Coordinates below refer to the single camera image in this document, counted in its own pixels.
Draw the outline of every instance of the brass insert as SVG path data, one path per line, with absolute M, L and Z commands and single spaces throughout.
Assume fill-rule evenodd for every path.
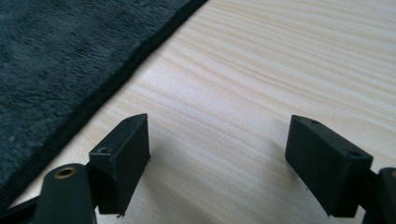
M 64 167 L 62 170 L 56 172 L 54 176 L 57 179 L 65 179 L 65 178 L 75 174 L 76 171 L 77 171 L 76 167 L 68 166 L 68 167 Z

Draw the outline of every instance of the screw hole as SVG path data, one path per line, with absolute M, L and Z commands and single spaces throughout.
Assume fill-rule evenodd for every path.
M 110 149 L 108 147 L 101 147 L 98 149 L 98 152 L 100 153 L 108 153 Z
M 75 167 L 69 166 L 69 167 L 65 167 L 62 170 L 56 172 L 54 176 L 57 179 L 65 179 L 65 178 L 75 174 L 76 171 L 77 171 L 77 169 Z

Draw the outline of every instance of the mounting hole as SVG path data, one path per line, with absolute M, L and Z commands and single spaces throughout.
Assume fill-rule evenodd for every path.
M 55 178 L 57 179 L 65 179 L 69 176 L 72 176 L 76 173 L 77 169 L 74 166 L 64 167 L 62 170 L 55 173 Z
M 349 152 L 349 154 L 354 157 L 359 157 L 361 155 L 359 152 Z
M 101 147 L 101 148 L 98 149 L 98 152 L 100 152 L 100 153 L 109 153 L 110 152 L 110 148 Z

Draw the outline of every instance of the wood grain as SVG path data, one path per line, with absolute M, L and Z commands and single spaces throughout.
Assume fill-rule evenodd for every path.
M 99 223 L 361 223 L 361 208 L 327 217 L 287 165 L 290 116 L 373 154 L 376 172 L 395 166 L 395 71 L 394 1 L 212 0 L 48 170 L 87 162 L 118 122 L 148 113 L 151 160 L 127 214 Z

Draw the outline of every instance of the microfiber cloth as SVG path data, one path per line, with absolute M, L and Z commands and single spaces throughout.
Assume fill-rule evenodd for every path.
M 204 2 L 0 2 L 0 212 Z

